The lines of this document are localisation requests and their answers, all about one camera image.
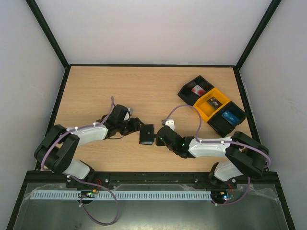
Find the black card holder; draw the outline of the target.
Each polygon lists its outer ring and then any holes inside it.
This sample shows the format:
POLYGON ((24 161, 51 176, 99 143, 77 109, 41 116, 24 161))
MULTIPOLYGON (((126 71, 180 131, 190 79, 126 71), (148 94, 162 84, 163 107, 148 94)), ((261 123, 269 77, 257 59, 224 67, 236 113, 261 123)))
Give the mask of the black card holder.
POLYGON ((152 145, 154 142, 154 125, 143 125, 140 128, 139 144, 152 145))

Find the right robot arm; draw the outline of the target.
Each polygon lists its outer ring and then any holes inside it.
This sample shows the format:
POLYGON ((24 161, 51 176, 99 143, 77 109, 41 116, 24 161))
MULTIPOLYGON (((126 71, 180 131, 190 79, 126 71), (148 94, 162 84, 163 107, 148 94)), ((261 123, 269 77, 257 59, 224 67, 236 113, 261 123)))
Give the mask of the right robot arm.
POLYGON ((216 139, 181 137, 168 126, 156 134, 158 144, 166 146, 181 158, 221 157, 225 162, 216 162, 208 175, 213 187, 221 187, 238 176, 260 179, 265 168, 272 163, 269 150, 243 132, 216 139))

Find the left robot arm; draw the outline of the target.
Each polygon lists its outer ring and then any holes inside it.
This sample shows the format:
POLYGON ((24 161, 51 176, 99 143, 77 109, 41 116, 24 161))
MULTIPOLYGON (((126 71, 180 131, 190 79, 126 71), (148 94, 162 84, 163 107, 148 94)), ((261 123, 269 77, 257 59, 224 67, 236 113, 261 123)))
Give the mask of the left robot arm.
POLYGON ((105 140, 117 133, 126 136, 140 130, 143 123, 132 117, 132 109, 112 105, 109 113, 90 125, 66 128, 53 126, 34 152, 34 158, 43 169, 85 179, 93 170, 88 164, 74 158, 76 149, 93 141, 105 140))

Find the red white card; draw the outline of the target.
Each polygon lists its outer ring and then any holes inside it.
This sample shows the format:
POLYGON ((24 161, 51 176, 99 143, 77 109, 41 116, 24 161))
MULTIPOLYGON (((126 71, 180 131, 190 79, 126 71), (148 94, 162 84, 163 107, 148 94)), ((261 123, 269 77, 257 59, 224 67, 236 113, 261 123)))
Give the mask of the red white card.
POLYGON ((198 95, 199 97, 203 96, 206 93, 206 91, 197 84, 191 89, 191 91, 196 95, 198 95))

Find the dark card in yellow bin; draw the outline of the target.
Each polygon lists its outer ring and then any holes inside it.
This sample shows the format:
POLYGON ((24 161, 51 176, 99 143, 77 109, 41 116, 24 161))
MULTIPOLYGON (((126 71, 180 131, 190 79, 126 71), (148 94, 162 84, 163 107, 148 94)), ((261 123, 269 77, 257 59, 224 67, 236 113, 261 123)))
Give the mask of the dark card in yellow bin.
POLYGON ((218 109, 219 107, 222 106, 222 103, 219 102, 215 97, 210 98, 207 103, 213 107, 214 109, 218 109))

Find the blue card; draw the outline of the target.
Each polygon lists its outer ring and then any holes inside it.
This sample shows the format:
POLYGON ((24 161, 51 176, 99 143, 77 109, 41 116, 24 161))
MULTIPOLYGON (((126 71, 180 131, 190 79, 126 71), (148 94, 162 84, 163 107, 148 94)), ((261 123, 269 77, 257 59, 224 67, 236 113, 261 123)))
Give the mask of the blue card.
POLYGON ((223 112, 222 117, 233 126, 236 126, 239 123, 239 119, 237 118, 237 116, 235 116, 230 111, 223 112))

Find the yellow bin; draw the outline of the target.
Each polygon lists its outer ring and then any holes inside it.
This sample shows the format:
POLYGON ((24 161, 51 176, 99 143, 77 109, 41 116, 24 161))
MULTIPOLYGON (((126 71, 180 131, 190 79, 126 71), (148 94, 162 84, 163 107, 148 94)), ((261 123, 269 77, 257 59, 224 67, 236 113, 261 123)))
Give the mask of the yellow bin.
POLYGON ((219 89, 213 88, 201 96, 193 107, 197 109, 201 118, 208 123, 209 120, 229 102, 230 99, 219 89))

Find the black bin far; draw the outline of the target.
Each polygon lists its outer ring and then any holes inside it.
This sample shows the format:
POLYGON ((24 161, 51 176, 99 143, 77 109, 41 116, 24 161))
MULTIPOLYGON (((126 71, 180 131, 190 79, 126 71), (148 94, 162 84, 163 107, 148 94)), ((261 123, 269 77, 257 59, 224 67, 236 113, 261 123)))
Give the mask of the black bin far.
POLYGON ((203 76, 199 75, 185 84, 177 95, 186 104, 193 106, 198 99, 213 88, 214 86, 211 83, 209 83, 203 76))

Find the black bin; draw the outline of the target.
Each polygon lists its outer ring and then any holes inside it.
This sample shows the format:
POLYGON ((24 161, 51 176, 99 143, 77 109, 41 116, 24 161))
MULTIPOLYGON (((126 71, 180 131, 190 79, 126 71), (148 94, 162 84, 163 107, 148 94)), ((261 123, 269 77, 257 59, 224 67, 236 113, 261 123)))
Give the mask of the black bin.
POLYGON ((193 106, 198 99, 213 88, 214 86, 211 83, 209 83, 203 76, 199 75, 185 84, 177 95, 186 104, 193 106))
POLYGON ((234 102, 230 101, 209 119, 208 125, 224 138, 240 125, 246 117, 246 113, 234 102))

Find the black bin near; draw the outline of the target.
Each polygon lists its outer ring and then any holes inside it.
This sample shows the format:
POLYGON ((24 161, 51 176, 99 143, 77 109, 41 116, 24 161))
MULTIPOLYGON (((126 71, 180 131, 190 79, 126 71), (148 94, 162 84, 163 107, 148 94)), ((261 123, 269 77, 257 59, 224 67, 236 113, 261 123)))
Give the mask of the black bin near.
POLYGON ((240 125, 246 117, 246 113, 234 102, 230 101, 209 119, 208 125, 224 138, 240 125))

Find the black front rail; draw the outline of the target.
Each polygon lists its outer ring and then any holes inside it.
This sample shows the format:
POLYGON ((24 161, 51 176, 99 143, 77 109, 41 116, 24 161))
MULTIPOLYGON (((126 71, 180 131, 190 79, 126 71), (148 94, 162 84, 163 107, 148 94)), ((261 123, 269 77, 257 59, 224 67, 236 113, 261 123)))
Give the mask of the black front rail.
MULTIPOLYGON (((246 184, 246 176, 238 176, 230 179, 229 182, 221 185, 213 185, 209 181, 208 172, 94 172, 85 180, 88 183, 98 184, 112 189, 121 184, 180 184, 188 185, 197 189, 217 190, 228 188, 228 185, 235 186, 246 184)), ((27 184, 65 184, 68 188, 92 188, 91 185, 82 184, 63 174, 52 172, 28 171, 24 178, 23 186, 27 184)))

